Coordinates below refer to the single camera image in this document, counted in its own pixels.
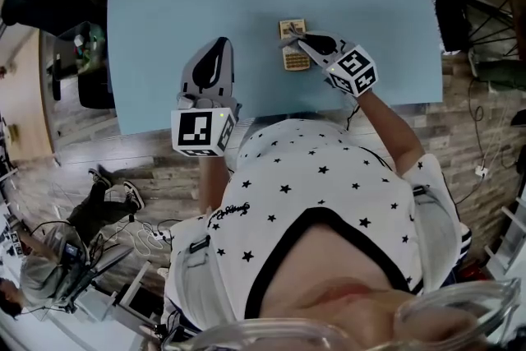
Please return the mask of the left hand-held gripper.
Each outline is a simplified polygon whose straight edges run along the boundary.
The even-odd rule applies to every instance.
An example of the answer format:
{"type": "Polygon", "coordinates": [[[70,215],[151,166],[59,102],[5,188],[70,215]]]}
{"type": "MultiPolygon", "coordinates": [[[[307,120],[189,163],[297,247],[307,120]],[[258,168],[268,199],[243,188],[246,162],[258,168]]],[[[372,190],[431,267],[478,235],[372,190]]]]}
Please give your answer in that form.
{"type": "Polygon", "coordinates": [[[171,113],[173,149],[186,157],[221,157],[242,105],[233,97],[233,45],[212,39],[182,71],[178,106],[171,113]]]}

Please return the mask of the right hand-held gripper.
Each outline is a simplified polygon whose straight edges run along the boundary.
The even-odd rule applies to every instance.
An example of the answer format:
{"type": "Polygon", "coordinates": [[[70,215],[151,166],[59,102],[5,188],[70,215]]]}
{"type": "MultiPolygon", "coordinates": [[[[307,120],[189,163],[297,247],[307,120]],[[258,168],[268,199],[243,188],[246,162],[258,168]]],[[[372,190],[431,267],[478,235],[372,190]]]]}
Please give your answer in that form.
{"type": "Polygon", "coordinates": [[[359,97],[377,83],[376,64],[367,51],[334,32],[308,31],[298,46],[344,93],[359,97]]]}

